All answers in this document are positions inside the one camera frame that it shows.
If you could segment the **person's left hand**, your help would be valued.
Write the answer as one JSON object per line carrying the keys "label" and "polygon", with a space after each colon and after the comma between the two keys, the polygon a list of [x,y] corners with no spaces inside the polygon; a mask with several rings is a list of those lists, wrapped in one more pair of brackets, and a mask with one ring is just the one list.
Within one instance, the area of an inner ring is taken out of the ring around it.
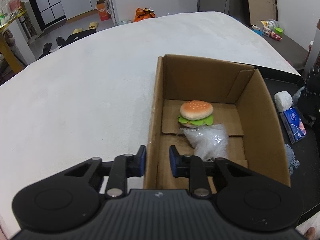
{"label": "person's left hand", "polygon": [[304,237],[307,240],[315,240],[315,236],[316,236],[316,229],[314,227],[310,227],[305,233],[304,233]]}

